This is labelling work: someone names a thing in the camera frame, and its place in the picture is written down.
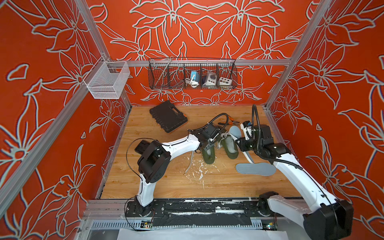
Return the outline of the light blue insole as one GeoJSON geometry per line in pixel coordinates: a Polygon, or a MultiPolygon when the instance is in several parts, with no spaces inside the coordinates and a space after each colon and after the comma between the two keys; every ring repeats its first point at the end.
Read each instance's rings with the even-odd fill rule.
{"type": "MultiPolygon", "coordinates": [[[[242,131],[237,126],[230,127],[229,134],[231,135],[235,143],[237,143],[237,140],[240,140],[240,138],[242,137],[242,131]]],[[[250,164],[254,164],[254,161],[248,152],[244,152],[244,151],[241,151],[241,152],[243,153],[243,155],[246,157],[246,159],[250,164]]]]}

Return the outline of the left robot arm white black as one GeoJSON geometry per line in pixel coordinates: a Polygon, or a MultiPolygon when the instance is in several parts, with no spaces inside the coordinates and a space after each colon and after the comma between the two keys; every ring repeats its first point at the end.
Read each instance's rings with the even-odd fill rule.
{"type": "Polygon", "coordinates": [[[165,175],[169,163],[188,152],[197,150],[206,152],[213,148],[224,130],[225,127],[210,123],[195,130],[189,130],[186,137],[172,142],[142,141],[139,144],[141,156],[138,160],[141,183],[135,197],[136,203],[143,208],[150,206],[154,200],[156,183],[165,175]]]}

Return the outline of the grey insole near right arm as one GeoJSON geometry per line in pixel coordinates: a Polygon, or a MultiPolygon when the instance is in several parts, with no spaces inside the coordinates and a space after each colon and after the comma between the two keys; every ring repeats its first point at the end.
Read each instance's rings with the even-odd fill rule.
{"type": "Polygon", "coordinates": [[[269,177],[276,173],[276,167],[269,163],[244,163],[237,164],[236,171],[243,175],[258,175],[263,177],[269,177]]]}

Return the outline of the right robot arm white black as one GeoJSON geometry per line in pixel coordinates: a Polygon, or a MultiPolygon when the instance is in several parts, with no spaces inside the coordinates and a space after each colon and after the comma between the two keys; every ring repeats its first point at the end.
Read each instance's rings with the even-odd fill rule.
{"type": "Polygon", "coordinates": [[[312,240],[339,240],[351,235],[352,204],[339,200],[314,180],[285,144],[274,142],[269,126],[253,126],[246,121],[231,127],[229,133],[250,165],[254,164],[249,155],[253,151],[283,173],[307,204],[299,205],[270,191],[259,196],[260,215],[280,214],[301,226],[312,240]]]}

